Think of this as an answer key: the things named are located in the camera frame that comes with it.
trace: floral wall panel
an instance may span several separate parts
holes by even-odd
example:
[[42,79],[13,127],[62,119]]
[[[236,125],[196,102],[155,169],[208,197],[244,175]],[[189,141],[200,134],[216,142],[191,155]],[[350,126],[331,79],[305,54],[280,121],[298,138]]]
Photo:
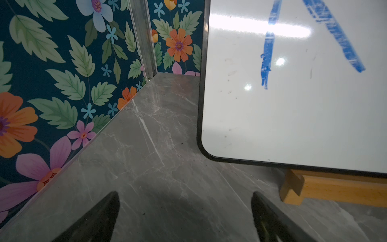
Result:
[[127,1],[0,1],[0,228],[143,87]]
[[148,0],[159,72],[200,75],[204,0]]

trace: purple flower center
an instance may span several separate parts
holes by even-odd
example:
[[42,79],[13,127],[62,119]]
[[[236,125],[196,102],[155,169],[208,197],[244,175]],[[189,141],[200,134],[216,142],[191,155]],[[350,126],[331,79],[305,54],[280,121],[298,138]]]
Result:
[[182,43],[181,41],[177,41],[177,42],[176,42],[175,49],[176,49],[177,51],[182,51],[183,48],[184,48],[183,43]]
[[94,11],[100,13],[102,10],[102,4],[99,0],[91,0],[91,4],[93,5]]
[[7,132],[7,129],[9,129],[7,125],[9,125],[10,122],[7,122],[7,120],[8,119],[3,116],[0,117],[0,136],[3,136],[3,134]]

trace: wooden easel base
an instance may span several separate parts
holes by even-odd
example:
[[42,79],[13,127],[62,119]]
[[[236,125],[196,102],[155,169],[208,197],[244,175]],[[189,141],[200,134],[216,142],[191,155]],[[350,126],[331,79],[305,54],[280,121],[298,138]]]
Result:
[[293,205],[308,197],[387,207],[387,179],[288,170],[279,196]]

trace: light blue flower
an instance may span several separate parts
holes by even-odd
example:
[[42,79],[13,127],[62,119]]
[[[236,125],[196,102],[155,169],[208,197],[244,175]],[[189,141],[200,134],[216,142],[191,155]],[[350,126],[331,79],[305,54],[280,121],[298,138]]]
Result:
[[108,68],[108,65],[107,65],[107,64],[105,65],[105,68],[101,67],[101,70],[103,70],[103,71],[104,71],[104,73],[103,73],[103,76],[106,76],[106,74],[107,74],[107,75],[108,75],[108,77],[110,77],[110,74],[109,74],[109,73],[111,73],[111,70],[109,70],[109,68]]
[[83,116],[83,118],[86,118],[87,116],[89,116],[89,118],[93,118],[92,113],[97,112],[97,110],[91,109],[91,103],[89,103],[89,104],[87,105],[87,109],[86,109],[86,108],[82,108],[80,111],[83,112],[83,113],[85,113],[85,115]]
[[139,81],[139,83],[136,84],[136,86],[137,86],[137,91],[141,90],[142,88],[141,81]]
[[188,6],[189,6],[189,4],[190,4],[190,2],[185,2],[185,0],[182,0],[182,3],[183,4],[178,4],[177,6],[179,7],[179,8],[182,8],[182,13],[184,12],[184,10],[186,11],[186,12],[188,12]]
[[108,114],[113,113],[112,117],[114,116],[114,112],[118,112],[118,109],[116,108],[116,106],[117,106],[117,103],[114,103],[113,106],[110,103],[108,104],[108,107],[110,108]]
[[159,13],[159,18],[161,18],[161,15],[160,14],[165,14],[164,10],[162,10],[161,8],[163,7],[163,3],[160,3],[159,6],[157,6],[157,3],[154,3],[154,6],[156,7],[156,9],[154,10],[154,13]]
[[106,25],[106,28],[108,28],[108,31],[110,34],[107,34],[106,35],[106,39],[111,39],[111,43],[114,45],[114,39],[118,39],[117,35],[115,35],[116,33],[116,27],[113,27],[113,29],[110,28],[110,25],[107,24]]
[[113,7],[113,12],[114,12],[116,9],[120,9],[120,8],[118,7],[118,5],[116,4],[117,1],[118,1],[118,0],[109,0],[109,1],[108,1],[108,4],[109,4],[110,6]]

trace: pink flower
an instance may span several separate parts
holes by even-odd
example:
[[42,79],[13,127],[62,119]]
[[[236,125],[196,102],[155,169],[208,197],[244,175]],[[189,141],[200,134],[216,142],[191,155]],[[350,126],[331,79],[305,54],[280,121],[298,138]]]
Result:
[[[172,72],[174,74],[182,74],[183,70],[182,67],[179,65],[179,63],[175,62],[172,66]],[[189,76],[200,76],[199,72],[194,72],[194,71],[187,71],[184,75],[189,75]]]
[[72,146],[73,150],[78,149],[81,143],[82,143],[82,147],[85,147],[89,143],[89,139],[92,139],[97,135],[96,133],[91,132],[93,128],[94,128],[93,122],[88,123],[85,128],[85,123],[78,120],[77,129],[79,130],[79,132],[73,130],[67,134],[67,137],[69,139],[77,139],[73,143],[73,146]]
[[64,136],[50,149],[50,167],[37,154],[21,154],[16,158],[16,170],[34,182],[12,183],[0,188],[0,221],[10,208],[39,192],[60,171],[71,152],[71,142]]

